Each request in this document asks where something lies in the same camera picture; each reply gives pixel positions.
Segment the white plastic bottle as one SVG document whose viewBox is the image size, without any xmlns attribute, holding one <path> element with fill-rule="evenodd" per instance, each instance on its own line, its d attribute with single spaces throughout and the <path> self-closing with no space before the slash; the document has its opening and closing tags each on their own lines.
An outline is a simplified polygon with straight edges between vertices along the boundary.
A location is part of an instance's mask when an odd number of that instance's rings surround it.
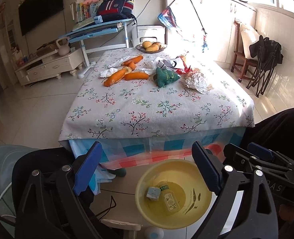
<svg viewBox="0 0 294 239">
<path fill-rule="evenodd" d="M 171 190 L 168 183 L 162 181 L 158 187 L 161 189 L 159 200 L 164 206 L 164 210 L 167 215 L 173 215 L 180 211 L 180 205 L 175 196 L 175 193 Z"/>
</svg>

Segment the white plastic bag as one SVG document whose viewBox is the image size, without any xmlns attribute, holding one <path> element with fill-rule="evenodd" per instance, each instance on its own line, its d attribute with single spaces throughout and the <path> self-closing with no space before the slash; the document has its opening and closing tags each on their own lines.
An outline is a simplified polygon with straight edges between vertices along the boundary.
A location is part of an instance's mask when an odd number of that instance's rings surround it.
<svg viewBox="0 0 294 239">
<path fill-rule="evenodd" d="M 213 86 L 209 84 L 201 72 L 189 73 L 185 78 L 185 86 L 187 88 L 198 91 L 201 94 L 209 94 Z"/>
</svg>

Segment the orange peel large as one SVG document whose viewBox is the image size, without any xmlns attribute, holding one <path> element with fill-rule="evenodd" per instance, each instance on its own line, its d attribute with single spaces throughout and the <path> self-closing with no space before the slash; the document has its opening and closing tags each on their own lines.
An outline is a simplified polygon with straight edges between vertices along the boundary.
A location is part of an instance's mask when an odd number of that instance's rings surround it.
<svg viewBox="0 0 294 239">
<path fill-rule="evenodd" d="M 112 85 L 114 85 L 115 83 L 118 83 L 120 80 L 123 79 L 123 77 L 128 74 L 131 73 L 132 70 L 130 68 L 122 68 L 121 70 L 113 73 L 110 77 L 108 77 L 108 79 L 104 82 L 104 86 L 105 87 L 110 87 Z"/>
</svg>

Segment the red orange snack bag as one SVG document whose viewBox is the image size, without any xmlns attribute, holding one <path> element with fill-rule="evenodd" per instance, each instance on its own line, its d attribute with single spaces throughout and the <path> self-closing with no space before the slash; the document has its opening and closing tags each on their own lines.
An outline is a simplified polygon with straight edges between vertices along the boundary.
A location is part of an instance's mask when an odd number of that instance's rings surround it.
<svg viewBox="0 0 294 239">
<path fill-rule="evenodd" d="M 173 70 L 177 74 L 189 74 L 193 72 L 191 62 L 187 60 L 185 55 L 180 55 L 172 60 Z"/>
</svg>

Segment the small white tissue wad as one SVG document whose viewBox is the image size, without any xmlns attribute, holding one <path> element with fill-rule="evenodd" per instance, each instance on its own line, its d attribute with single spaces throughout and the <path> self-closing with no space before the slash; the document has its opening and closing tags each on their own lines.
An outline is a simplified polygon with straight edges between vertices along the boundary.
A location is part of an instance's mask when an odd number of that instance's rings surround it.
<svg viewBox="0 0 294 239">
<path fill-rule="evenodd" d="M 101 71 L 100 72 L 100 77 L 101 78 L 108 78 L 108 77 L 112 76 L 116 72 L 118 72 L 118 69 L 116 69 L 116 68 L 109 68 L 107 70 Z"/>
</svg>

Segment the green knitted cloth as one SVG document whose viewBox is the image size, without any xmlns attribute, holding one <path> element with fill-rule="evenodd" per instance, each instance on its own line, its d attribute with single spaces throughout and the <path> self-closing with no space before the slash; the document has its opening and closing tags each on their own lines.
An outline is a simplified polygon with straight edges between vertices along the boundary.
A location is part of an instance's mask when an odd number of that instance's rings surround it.
<svg viewBox="0 0 294 239">
<path fill-rule="evenodd" d="M 156 68 L 153 80 L 159 88 L 165 87 L 168 84 L 172 84 L 180 79 L 180 75 L 174 71 Z"/>
</svg>

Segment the orange peel curved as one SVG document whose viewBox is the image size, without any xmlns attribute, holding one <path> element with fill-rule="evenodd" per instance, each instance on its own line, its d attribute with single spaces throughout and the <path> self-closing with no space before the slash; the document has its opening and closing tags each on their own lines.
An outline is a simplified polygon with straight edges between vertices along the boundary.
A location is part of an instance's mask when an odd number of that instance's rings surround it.
<svg viewBox="0 0 294 239">
<path fill-rule="evenodd" d="M 133 64 L 137 64 L 139 63 L 141 60 L 143 60 L 143 56 L 142 55 L 138 55 L 134 58 L 130 58 L 129 60 L 125 61 L 122 63 L 123 66 L 129 66 L 130 63 L 133 63 Z"/>
</svg>

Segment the white tissue paper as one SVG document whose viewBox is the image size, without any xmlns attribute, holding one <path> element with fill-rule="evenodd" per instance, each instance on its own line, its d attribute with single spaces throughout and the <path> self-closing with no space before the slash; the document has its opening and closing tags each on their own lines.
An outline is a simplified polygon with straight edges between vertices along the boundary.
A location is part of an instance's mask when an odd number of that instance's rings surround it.
<svg viewBox="0 0 294 239">
<path fill-rule="evenodd" d="M 121 64 L 125 61 L 128 61 L 130 59 L 130 56 L 126 56 L 120 59 L 117 59 L 115 62 L 111 63 L 110 65 L 108 65 L 108 68 L 117 68 L 119 66 L 121 66 Z"/>
</svg>

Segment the orange peel short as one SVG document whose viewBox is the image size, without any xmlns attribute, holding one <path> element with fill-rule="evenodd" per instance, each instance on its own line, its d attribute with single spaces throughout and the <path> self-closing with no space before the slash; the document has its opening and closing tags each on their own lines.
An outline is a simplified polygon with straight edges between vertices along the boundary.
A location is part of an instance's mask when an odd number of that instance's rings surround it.
<svg viewBox="0 0 294 239">
<path fill-rule="evenodd" d="M 136 65 L 135 65 L 134 62 L 130 62 L 130 63 L 128 64 L 128 67 L 129 67 L 131 70 L 135 70 L 135 69 L 136 69 Z"/>
</svg>

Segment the wooden chair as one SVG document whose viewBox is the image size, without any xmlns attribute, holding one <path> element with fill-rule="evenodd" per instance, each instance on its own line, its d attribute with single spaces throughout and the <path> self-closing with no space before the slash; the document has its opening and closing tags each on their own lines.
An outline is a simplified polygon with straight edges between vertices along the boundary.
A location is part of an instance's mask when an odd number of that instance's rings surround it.
<svg viewBox="0 0 294 239">
<path fill-rule="evenodd" d="M 236 27 L 236 43 L 234 46 L 234 57 L 233 62 L 231 64 L 231 72 L 234 73 L 234 70 L 237 70 L 240 73 L 238 78 L 238 82 L 241 83 L 243 79 L 250 80 L 250 77 L 247 77 L 246 74 L 249 73 L 253 76 L 253 72 L 249 70 L 249 67 L 252 66 L 256 68 L 258 63 L 253 59 L 247 59 L 243 52 L 239 51 L 239 43 L 240 43 L 240 22 L 234 21 L 234 25 Z"/>
</svg>

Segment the pink kettlebell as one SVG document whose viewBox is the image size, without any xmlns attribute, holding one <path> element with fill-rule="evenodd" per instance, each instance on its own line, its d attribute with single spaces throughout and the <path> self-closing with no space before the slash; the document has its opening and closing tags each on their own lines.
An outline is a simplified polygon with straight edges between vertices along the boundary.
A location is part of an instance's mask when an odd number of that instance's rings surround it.
<svg viewBox="0 0 294 239">
<path fill-rule="evenodd" d="M 62 37 L 57 39 L 56 45 L 58 48 L 58 54 L 60 56 L 65 56 L 70 53 L 69 37 Z"/>
</svg>

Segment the yellow mango front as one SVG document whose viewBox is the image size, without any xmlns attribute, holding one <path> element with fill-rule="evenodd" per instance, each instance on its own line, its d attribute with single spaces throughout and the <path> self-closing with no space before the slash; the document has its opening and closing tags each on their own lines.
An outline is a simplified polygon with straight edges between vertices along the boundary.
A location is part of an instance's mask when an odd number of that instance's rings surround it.
<svg viewBox="0 0 294 239">
<path fill-rule="evenodd" d="M 149 48 L 145 49 L 146 52 L 155 52 L 158 50 L 159 50 L 159 47 L 157 45 L 151 45 Z"/>
</svg>

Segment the yellow mango left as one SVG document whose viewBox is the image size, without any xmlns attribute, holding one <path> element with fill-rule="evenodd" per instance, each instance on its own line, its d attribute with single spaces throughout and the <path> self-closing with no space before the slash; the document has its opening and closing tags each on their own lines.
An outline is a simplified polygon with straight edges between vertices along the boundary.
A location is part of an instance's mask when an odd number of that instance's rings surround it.
<svg viewBox="0 0 294 239">
<path fill-rule="evenodd" d="M 144 41 L 143 43 L 142 43 L 142 46 L 143 46 L 143 48 L 144 49 L 147 49 L 147 48 L 149 48 L 150 46 L 152 45 L 152 42 L 150 42 L 150 41 Z"/>
</svg>

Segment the colourful kite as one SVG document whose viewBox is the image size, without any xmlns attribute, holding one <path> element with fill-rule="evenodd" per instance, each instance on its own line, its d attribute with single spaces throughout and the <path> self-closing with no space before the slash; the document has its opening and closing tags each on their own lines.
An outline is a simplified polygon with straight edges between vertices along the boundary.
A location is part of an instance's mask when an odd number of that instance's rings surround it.
<svg viewBox="0 0 294 239">
<path fill-rule="evenodd" d="M 186 31 L 183 31 L 177 24 L 176 17 L 174 16 L 171 7 L 167 7 L 164 9 L 159 15 L 158 20 L 163 24 L 168 30 L 176 32 L 178 35 L 182 37 L 183 40 L 191 43 L 195 43 L 196 40 L 193 36 L 189 35 Z M 203 33 L 203 43 L 202 43 L 202 53 L 204 53 L 208 49 L 208 45 L 206 42 L 207 32 L 205 31 L 203 24 L 200 20 L 201 32 Z"/>
</svg>

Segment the row of books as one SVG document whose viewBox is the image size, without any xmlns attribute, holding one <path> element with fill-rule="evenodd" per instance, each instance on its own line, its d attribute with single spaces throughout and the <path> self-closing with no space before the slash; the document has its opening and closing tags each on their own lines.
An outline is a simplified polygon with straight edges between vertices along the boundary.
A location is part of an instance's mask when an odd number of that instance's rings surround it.
<svg viewBox="0 0 294 239">
<path fill-rule="evenodd" d="M 94 17 L 97 13 L 100 2 L 84 5 L 84 0 L 76 0 L 70 4 L 72 20 L 75 23 L 82 22 L 90 17 Z"/>
</svg>

